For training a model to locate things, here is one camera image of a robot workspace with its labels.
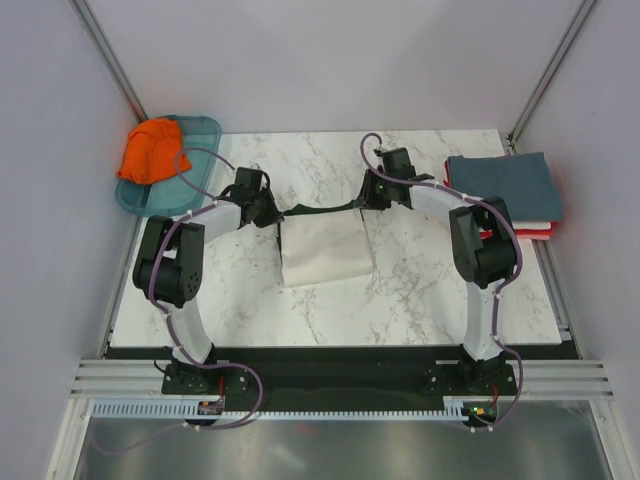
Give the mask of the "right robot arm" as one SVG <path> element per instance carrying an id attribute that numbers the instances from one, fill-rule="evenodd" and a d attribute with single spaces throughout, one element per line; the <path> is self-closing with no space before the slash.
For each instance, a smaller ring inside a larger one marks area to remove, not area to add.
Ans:
<path id="1" fill-rule="evenodd" d="M 458 381 L 467 392 L 483 392 L 504 361 L 498 333 L 502 290 L 521 273 L 523 258 L 505 201 L 479 198 L 454 190 L 435 177 L 416 173 L 408 150 L 373 150 L 373 165 L 360 148 L 367 167 L 356 206 L 383 211 L 394 204 L 422 212 L 449 228 L 455 268 L 467 288 L 463 364 Z"/>

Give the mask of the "white and green t shirt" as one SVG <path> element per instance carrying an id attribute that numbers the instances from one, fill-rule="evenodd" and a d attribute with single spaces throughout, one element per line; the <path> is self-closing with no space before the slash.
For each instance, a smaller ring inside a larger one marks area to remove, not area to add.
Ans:
<path id="1" fill-rule="evenodd" d="M 362 213 L 354 207 L 298 209 L 278 227 L 281 274 L 287 288 L 369 275 L 374 260 Z"/>

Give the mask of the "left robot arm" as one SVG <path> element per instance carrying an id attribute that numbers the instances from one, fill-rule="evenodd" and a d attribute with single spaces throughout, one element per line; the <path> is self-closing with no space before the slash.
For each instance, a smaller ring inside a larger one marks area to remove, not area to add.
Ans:
<path id="1" fill-rule="evenodd" d="M 173 356 L 183 364 L 185 382 L 208 393 L 219 382 L 214 344 L 205 332 L 196 297 L 204 279 L 205 246 L 247 225 L 264 228 L 282 221 L 268 174 L 240 167 L 234 182 L 212 202 L 176 219 L 147 220 L 132 280 L 164 317 Z"/>

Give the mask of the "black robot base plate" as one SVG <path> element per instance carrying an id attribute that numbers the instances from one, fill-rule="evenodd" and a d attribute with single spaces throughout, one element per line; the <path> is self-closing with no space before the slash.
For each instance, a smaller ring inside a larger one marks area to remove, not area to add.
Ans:
<path id="1" fill-rule="evenodd" d="M 460 346 L 221 347 L 213 369 L 171 361 L 165 395 L 216 395 L 254 405 L 431 406 L 446 396 L 506 398 L 518 373 L 506 356 L 497 367 L 469 369 Z"/>

